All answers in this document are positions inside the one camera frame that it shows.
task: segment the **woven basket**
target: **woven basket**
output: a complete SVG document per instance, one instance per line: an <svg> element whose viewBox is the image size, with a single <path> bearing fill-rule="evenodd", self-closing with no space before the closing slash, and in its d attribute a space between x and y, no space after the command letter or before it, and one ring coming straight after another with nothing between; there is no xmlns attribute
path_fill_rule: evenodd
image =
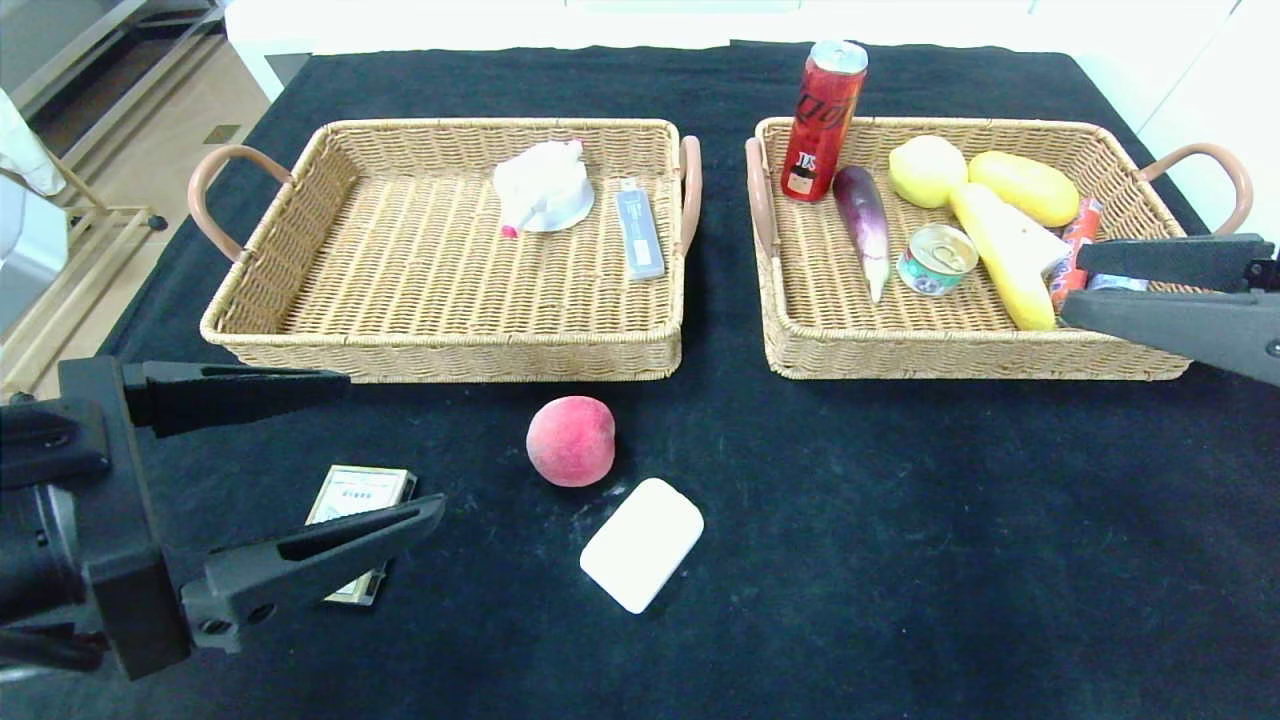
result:
<svg viewBox="0 0 1280 720"><path fill-rule="evenodd" d="M1185 357L1110 336L1016 329L980 265L943 297L918 295L895 273L881 304L873 306L831 193L819 202L800 202L785 196L773 179L781 177L790 132L791 118L762 120L746 147L764 351L778 374L1155 380L1187 369ZM1110 132L1085 123L854 118L840 165L863 165L876 179L890 227L891 261L920 225L957 225L950 210L920 209L890 188L890 150L927 133L950 140L966 158L1005 150L1062 170L1080 192L1102 201L1100 240L1184 236L1149 179L1189 152L1216 150L1188 146L1176 158L1139 170ZM1233 215L1229 225L1240 220ZM1152 283L1152 290L1171 288Z"/></svg>
<svg viewBox="0 0 1280 720"><path fill-rule="evenodd" d="M564 231L502 238L494 165L575 137L591 213ZM243 250L204 197L237 155L283 183ZM613 196L627 177L649 193L662 278L625 277ZM200 332L244 363L365 383L649 380L680 365L701 160L696 138L681 143L668 122L337 122L315 132L292 173L248 147L216 150L188 201L233 260Z"/></svg>

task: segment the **leather handle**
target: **leather handle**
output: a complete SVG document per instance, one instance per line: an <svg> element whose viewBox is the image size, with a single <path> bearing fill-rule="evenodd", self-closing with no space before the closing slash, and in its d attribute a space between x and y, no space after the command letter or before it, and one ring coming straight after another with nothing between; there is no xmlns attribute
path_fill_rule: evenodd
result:
<svg viewBox="0 0 1280 720"><path fill-rule="evenodd" d="M223 255L230 259L232 263L236 263L244 254L244 249L218 225L218 222L209 214L209 206L205 204L205 193L209 191L209 183L214 181L218 170L223 169L223 165L232 158L248 158L257 167L270 173L273 178L280 181L280 184L292 183L293 176L289 174L289 170L280 167L279 163L247 145L224 145L206 155L196 165L196 169L192 170L191 181L187 182L187 209L191 211L191 219L196 220L196 227L204 231L205 236L223 251Z"/></svg>
<svg viewBox="0 0 1280 720"><path fill-rule="evenodd" d="M751 202L755 237L767 258L778 256L778 227L773 215L773 193L764 173L764 145L759 138L746 141L746 193Z"/></svg>
<svg viewBox="0 0 1280 720"><path fill-rule="evenodd" d="M1249 210L1253 209L1253 181L1249 179L1249 173L1244 169L1239 158L1236 158L1226 147L1213 145L1212 142L1193 142L1192 145L1184 145L1139 170L1138 177L1151 182L1165 174L1169 168L1174 167L1179 160L1187 158L1188 155L1208 155L1210 158L1217 160L1217 164L1222 165L1222 169L1226 170L1226 177L1231 178L1231 184L1235 186L1235 209L1231 210L1226 222L1222 223L1222 225L1213 233L1231 234L1240 227L1244 218L1249 215Z"/></svg>
<svg viewBox="0 0 1280 720"><path fill-rule="evenodd" d="M680 141L680 168L685 176L685 211L681 218L680 254L689 256L689 246L698 232L703 214L703 145L694 136Z"/></svg>

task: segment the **soda can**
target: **soda can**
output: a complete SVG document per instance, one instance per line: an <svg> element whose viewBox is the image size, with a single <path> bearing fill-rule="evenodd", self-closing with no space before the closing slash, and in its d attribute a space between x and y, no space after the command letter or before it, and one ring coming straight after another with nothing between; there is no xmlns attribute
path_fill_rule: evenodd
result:
<svg viewBox="0 0 1280 720"><path fill-rule="evenodd" d="M809 50L782 164L782 192L788 197L817 202L827 193L865 79L867 50L860 45L824 40Z"/></svg>
<svg viewBox="0 0 1280 720"><path fill-rule="evenodd" d="M897 277L920 295L946 295L978 265L978 249L951 225L929 223L915 231L897 259Z"/></svg>
<svg viewBox="0 0 1280 720"><path fill-rule="evenodd" d="M1146 292L1151 281L1142 278L1126 278L1124 275L1107 275L1098 273L1089 278L1088 290L1129 290L1133 292Z"/></svg>

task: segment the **black tablecloth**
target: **black tablecloth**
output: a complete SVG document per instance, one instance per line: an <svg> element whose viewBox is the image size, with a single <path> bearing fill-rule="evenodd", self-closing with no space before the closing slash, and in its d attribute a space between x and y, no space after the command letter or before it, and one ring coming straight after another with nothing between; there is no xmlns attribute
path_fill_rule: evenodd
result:
<svg viewBox="0 0 1280 720"><path fill-rule="evenodd" d="M627 384L358 387L238 428L145 441L179 580L204 551L300 523L333 462L410 468L449 495L371 611L315 607L239 656L133 684L0 691L24 717L1276 717L1277 393L1193 366L1166 383L791 382L760 340L742 141L787 114L800 45L315 58L250 142L292 164L343 118L667 118L703 140L685 360ZM1053 118L1114 131L1069 58L873 47L872 115ZM1204 138L1221 140L1221 138ZM210 193L244 238L273 181ZM1203 225L1167 183L1189 232ZM188 222L104 352L229 361L197 320L227 261ZM545 401L612 406L600 487L524 454ZM658 475L707 530L641 616L577 568Z"/></svg>

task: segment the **purple eggplant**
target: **purple eggplant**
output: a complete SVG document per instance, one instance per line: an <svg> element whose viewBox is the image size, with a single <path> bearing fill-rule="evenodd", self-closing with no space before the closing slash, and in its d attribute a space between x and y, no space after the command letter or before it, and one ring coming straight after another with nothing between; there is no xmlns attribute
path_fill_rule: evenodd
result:
<svg viewBox="0 0 1280 720"><path fill-rule="evenodd" d="M858 245L872 302L879 302L888 282L888 220L876 181L867 168L849 165L836 173L831 192L850 240Z"/></svg>

